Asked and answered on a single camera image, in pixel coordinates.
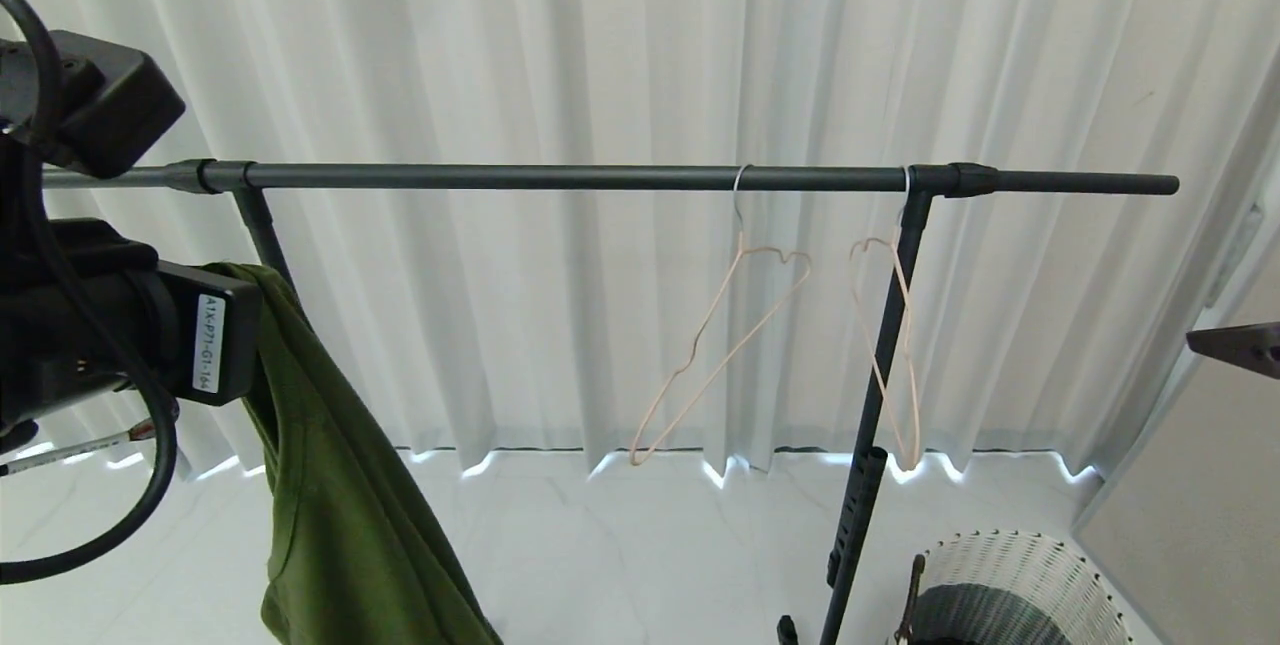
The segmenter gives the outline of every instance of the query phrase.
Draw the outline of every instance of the rack leg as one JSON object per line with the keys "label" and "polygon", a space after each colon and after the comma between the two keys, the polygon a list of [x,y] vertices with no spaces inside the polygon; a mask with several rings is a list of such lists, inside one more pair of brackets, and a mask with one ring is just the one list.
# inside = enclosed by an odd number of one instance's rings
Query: rack leg
{"label": "rack leg", "polygon": [[257,257],[261,259],[262,265],[280,273],[284,282],[293,285],[289,262],[284,259],[284,248],[279,235],[275,234],[275,220],[271,218],[271,209],[266,203],[265,195],[257,188],[233,189],[233,195],[236,206],[241,211],[241,220],[244,221],[248,235],[253,241],[253,250],[257,250]]}
{"label": "rack leg", "polygon": [[[924,234],[924,225],[928,223],[932,200],[932,193],[915,191],[906,198],[906,207],[902,211],[902,232],[897,241],[897,257],[902,264],[902,275],[909,285],[915,271],[915,257],[920,253],[920,238]],[[893,366],[893,352],[897,349],[897,337],[902,329],[905,311],[906,302],[902,299],[902,291],[895,276],[890,275],[888,298],[884,302],[884,314],[876,342],[876,362],[884,374],[886,381],[888,381],[890,370]],[[884,397],[879,392],[876,375],[872,374],[868,379],[867,398],[863,402],[863,417],[858,425],[854,462],[845,484],[840,523],[836,527],[836,544],[827,559],[827,584],[831,585],[832,593],[819,645],[836,645],[836,639],[840,636],[840,626],[845,619],[845,609],[849,607],[849,594],[854,586],[854,575],[858,569],[863,541],[867,539],[867,530],[870,525],[872,508],[876,506],[876,494],[884,472],[887,454],[879,448],[873,448],[883,403]],[[781,639],[781,633],[783,625],[790,625],[790,622],[791,618],[786,616],[778,622],[780,644],[786,642]]]}

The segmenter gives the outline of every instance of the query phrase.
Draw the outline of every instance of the green fabric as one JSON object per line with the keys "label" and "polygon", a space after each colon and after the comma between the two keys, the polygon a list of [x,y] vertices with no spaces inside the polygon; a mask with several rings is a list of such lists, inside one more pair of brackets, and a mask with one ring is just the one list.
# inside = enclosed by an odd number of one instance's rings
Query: green fabric
{"label": "green fabric", "polygon": [[285,644],[499,644],[431,508],[297,294],[269,267],[206,270],[262,291],[244,402],[274,495],[266,627]]}

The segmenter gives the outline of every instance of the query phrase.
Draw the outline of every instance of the black cable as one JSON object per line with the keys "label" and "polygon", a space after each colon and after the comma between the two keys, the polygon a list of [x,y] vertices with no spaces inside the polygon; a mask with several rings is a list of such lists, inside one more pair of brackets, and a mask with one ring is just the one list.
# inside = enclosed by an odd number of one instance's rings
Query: black cable
{"label": "black cable", "polygon": [[45,198],[41,188],[44,161],[40,152],[54,142],[58,133],[63,84],[61,58],[52,36],[36,15],[36,10],[32,10],[31,4],[26,0],[0,0],[0,4],[17,22],[18,29],[22,29],[36,60],[36,107],[28,125],[28,148],[22,163],[20,177],[22,207],[31,230],[32,243],[36,247],[36,253],[45,267],[49,267],[59,289],[76,308],[81,320],[106,346],[111,357],[123,367],[129,381],[137,386],[156,430],[155,468],[151,471],[146,490],[142,490],[142,497],[138,498],[137,504],[133,504],[133,509],[106,532],[65,553],[32,561],[0,563],[0,585],[9,585],[41,580],[78,568],[105,555],[137,532],[164,499],[165,490],[169,489],[169,482],[173,480],[174,466],[178,463],[178,431],[174,424],[177,403],[173,395],[165,390],[155,372],[147,367],[142,354],[116,338],[110,326],[102,321],[81,284],[76,267],[67,261],[58,247],[49,216],[45,212]]}

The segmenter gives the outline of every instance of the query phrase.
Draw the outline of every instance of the clothes hanger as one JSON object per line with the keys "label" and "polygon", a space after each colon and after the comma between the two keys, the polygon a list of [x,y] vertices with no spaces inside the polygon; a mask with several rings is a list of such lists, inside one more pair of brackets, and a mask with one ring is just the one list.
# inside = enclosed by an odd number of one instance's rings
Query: clothes hanger
{"label": "clothes hanger", "polygon": [[[902,168],[906,175],[906,197],[911,197],[911,168]],[[897,211],[897,225],[893,227],[893,234],[890,239],[883,238],[863,238],[856,241],[851,248],[849,248],[849,265],[852,270],[854,256],[858,252],[865,253],[873,244],[882,244],[888,248],[890,256],[893,259],[893,282],[897,282],[899,289],[902,291],[902,358],[906,361],[908,380],[911,384],[911,425],[914,430],[915,439],[911,444],[911,458],[908,463],[908,471],[915,468],[920,462],[920,390],[916,385],[915,379],[915,361],[911,358],[911,289],[906,284],[906,275],[902,273],[902,261],[897,257],[897,241],[902,234],[902,212],[906,211],[904,205]],[[858,297],[858,285],[851,288],[854,294],[854,311],[858,317],[858,326],[863,331],[863,340],[867,343],[867,352],[872,354],[872,372],[876,372],[876,384],[879,386],[882,401],[888,399],[888,385],[884,381],[884,375],[881,371],[879,363],[876,362],[876,346],[872,343],[872,331],[867,326],[867,317],[863,312],[863,302]],[[897,427],[897,417],[893,413],[893,408],[884,408],[888,413],[888,424],[893,429],[893,436],[897,440],[897,452],[906,454],[906,447],[902,444],[902,433]]]}
{"label": "clothes hanger", "polygon": [[[686,413],[689,413],[689,411],[695,404],[698,404],[698,401],[703,398],[703,395],[707,393],[708,386],[712,385],[712,383],[716,380],[719,372],[724,370],[726,366],[728,366],[728,362],[733,358],[733,354],[736,354],[742,348],[742,346],[745,346],[756,334],[756,331],[759,331],[764,326],[764,322],[769,321],[769,317],[773,317],[774,314],[777,314],[782,308],[782,306],[786,305],[787,299],[791,299],[791,296],[794,296],[796,291],[800,289],[800,285],[804,285],[804,282],[809,279],[809,273],[813,273],[813,261],[809,257],[809,253],[799,252],[799,250],[792,250],[792,252],[790,253],[783,253],[782,250],[773,247],[760,247],[760,248],[746,247],[746,227],[742,224],[742,211],[740,207],[737,207],[737,186],[742,179],[742,171],[746,170],[746,168],[749,166],[750,165],[741,166],[737,170],[737,175],[733,177],[733,215],[737,218],[737,250],[733,253],[733,261],[730,264],[728,271],[724,273],[724,279],[721,283],[718,293],[716,293],[716,299],[712,301],[712,307],[709,307],[707,311],[707,317],[704,317],[701,325],[698,326],[698,331],[694,335],[694,344],[689,349],[689,360],[685,361],[682,366],[677,367],[676,371],[667,378],[667,381],[663,381],[662,390],[658,390],[658,397],[654,398],[653,404],[649,404],[649,411],[645,412],[644,420],[640,422],[640,427],[636,427],[636,436],[631,440],[631,448],[628,449],[630,461],[631,465],[634,466],[644,465],[644,462],[653,456],[653,453],[659,448],[659,445],[662,445],[663,440],[666,440],[667,436],[676,430],[676,426],[680,425],[680,421],[685,420]],[[708,322],[710,322],[713,314],[716,314],[716,308],[719,307],[721,299],[724,298],[724,293],[728,291],[728,284],[731,280],[733,280],[733,273],[737,271],[737,266],[741,264],[742,259],[753,256],[754,253],[776,253],[780,261],[782,261],[782,265],[787,265],[787,262],[791,262],[791,259],[803,259],[804,275],[800,276],[800,280],[796,280],[795,285],[791,285],[790,291],[786,291],[785,296],[782,296],[781,298],[777,299],[776,303],[773,303],[773,307],[769,308],[769,312],[764,314],[764,317],[760,317],[760,321],[755,322],[755,326],[751,328],[751,330],[745,337],[742,337],[741,340],[737,340],[737,344],[733,346],[733,348],[730,349],[727,354],[724,354],[724,358],[721,361],[721,363],[716,366],[716,370],[712,371],[712,375],[707,379],[707,381],[703,383],[703,386],[700,386],[698,394],[695,394],[694,398],[691,398],[689,403],[686,403],[686,406],[681,408],[680,413],[677,413],[676,417],[671,421],[671,425],[668,425],[667,429],[663,430],[660,435],[658,435],[658,439],[654,440],[652,445],[641,450],[640,436],[644,436],[645,427],[649,426],[649,421],[653,420],[653,415],[658,411],[658,404],[662,403],[663,395],[667,395],[667,390],[671,389],[672,381],[676,381],[676,378],[680,376],[681,372],[685,372],[692,366],[694,358],[698,357],[698,342],[703,338],[703,333],[707,331]]]}

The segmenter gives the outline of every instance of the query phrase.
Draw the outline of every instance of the white label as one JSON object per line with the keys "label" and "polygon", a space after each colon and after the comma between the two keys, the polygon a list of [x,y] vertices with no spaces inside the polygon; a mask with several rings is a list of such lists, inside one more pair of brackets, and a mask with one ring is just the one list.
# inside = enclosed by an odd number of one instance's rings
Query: white label
{"label": "white label", "polygon": [[196,305],[196,356],[191,363],[191,385],[201,393],[218,393],[225,314],[227,299],[201,296]]}

